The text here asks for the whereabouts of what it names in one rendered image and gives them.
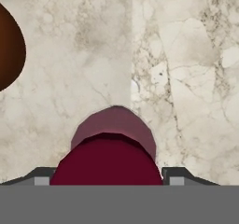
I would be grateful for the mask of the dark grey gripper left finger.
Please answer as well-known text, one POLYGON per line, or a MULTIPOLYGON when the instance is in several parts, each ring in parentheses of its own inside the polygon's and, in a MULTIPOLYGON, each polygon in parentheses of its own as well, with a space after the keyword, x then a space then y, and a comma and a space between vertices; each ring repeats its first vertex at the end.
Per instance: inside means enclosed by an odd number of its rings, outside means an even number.
POLYGON ((2 186, 48 186, 55 171, 55 167, 36 167, 29 174, 6 181, 2 186))

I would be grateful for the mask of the brown round stool seat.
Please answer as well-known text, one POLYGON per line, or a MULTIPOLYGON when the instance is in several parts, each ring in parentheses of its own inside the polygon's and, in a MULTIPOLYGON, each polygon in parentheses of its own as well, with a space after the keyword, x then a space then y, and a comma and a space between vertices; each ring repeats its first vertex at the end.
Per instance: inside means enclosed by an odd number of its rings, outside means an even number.
POLYGON ((26 45, 21 28, 0 4, 0 91, 18 78, 25 60, 26 45))

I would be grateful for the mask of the dark red drink bottle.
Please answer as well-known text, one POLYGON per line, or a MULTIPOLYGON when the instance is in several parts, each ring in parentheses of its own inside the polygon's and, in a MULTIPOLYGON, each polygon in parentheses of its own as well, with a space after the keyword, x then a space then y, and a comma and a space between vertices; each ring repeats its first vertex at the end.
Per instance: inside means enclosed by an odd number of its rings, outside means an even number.
POLYGON ((52 185, 160 185, 150 128, 131 110, 111 106, 79 124, 71 151, 60 161, 52 185))

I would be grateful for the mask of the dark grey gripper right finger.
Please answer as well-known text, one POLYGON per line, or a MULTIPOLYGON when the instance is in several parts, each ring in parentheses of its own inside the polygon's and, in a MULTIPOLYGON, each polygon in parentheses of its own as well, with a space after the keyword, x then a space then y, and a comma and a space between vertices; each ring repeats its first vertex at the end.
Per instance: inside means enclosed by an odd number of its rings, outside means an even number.
POLYGON ((162 167, 162 181, 168 186, 216 186, 217 183, 194 176, 185 167, 162 167))

